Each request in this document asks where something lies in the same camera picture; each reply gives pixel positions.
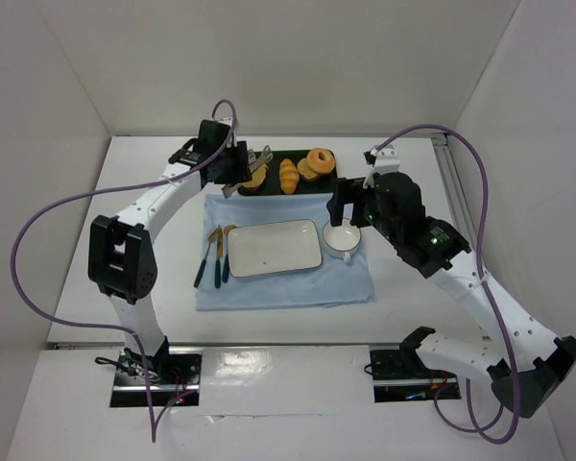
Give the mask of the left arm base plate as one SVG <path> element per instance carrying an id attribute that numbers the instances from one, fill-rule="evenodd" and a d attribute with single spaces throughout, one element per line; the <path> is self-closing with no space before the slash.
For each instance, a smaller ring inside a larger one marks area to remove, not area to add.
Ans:
<path id="1" fill-rule="evenodd" d="M 113 368 L 114 378 L 109 406 L 137 408 L 147 405 L 143 369 L 120 351 L 116 359 L 96 357 L 94 362 Z M 150 392 L 153 406 L 160 408 L 171 399 L 179 398 L 174 407 L 198 406 L 203 351 L 191 348 L 171 348 L 167 364 L 159 372 L 151 371 Z"/>

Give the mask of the toasted bread slice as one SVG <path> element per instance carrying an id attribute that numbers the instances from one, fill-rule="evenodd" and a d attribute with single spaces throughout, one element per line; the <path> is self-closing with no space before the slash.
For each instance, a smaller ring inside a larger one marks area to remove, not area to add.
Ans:
<path id="1" fill-rule="evenodd" d="M 266 180 L 268 172 L 268 165 L 263 164 L 252 173 L 252 179 L 249 182 L 244 182 L 242 188 L 247 192 L 256 191 Z"/>

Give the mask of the steel tongs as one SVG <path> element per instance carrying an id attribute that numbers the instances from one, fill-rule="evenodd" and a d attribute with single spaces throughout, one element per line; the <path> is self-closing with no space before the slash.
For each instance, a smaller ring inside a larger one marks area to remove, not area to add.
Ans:
<path id="1" fill-rule="evenodd" d="M 273 151 L 269 145 L 266 145 L 260 153 L 257 155 L 254 150 L 248 151 L 248 162 L 249 162 L 249 169 L 252 176 L 252 173 L 261 165 L 269 164 L 273 159 Z M 238 182 L 235 184 L 229 184 L 222 187 L 222 193 L 224 197 L 227 199 L 233 193 L 235 193 L 239 189 L 243 189 L 242 185 L 244 182 Z"/>

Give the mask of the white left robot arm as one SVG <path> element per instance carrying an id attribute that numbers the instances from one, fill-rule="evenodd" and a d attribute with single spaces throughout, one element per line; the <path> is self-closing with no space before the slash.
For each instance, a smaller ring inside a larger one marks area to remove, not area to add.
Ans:
<path id="1" fill-rule="evenodd" d="M 151 291 L 157 280 L 154 243 L 164 226 L 209 184 L 230 197 L 252 178 L 247 143 L 234 140 L 236 120 L 201 122 L 198 135 L 169 157 L 157 185 L 112 217 L 91 223 L 88 277 L 110 300 L 127 335 L 125 354 L 139 366 L 160 374 L 169 343 L 158 326 Z"/>

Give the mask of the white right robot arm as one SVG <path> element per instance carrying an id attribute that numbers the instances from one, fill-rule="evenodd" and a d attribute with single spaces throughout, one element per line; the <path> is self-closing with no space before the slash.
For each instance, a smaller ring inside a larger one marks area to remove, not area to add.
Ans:
<path id="1" fill-rule="evenodd" d="M 496 399 L 521 418 L 530 418 L 567 378 L 576 364 L 576 338 L 557 335 L 528 313 L 486 269 L 451 224 L 427 215 L 420 187 L 400 172 L 394 150 L 364 155 L 371 172 L 339 178 L 327 203 L 330 223 L 339 225 L 344 208 L 350 222 L 373 227 L 397 256 L 441 288 L 503 352 L 453 340 L 421 327 L 400 347 L 412 360 L 490 385 Z"/>

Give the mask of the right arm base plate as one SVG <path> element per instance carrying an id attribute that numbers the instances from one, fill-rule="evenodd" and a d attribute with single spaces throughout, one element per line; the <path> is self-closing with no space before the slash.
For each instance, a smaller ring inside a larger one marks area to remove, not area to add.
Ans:
<path id="1" fill-rule="evenodd" d="M 370 349 L 370 363 L 363 367 L 372 378 L 376 403 L 433 400 L 442 389 L 441 400 L 459 400 L 456 376 L 417 364 L 398 348 Z"/>

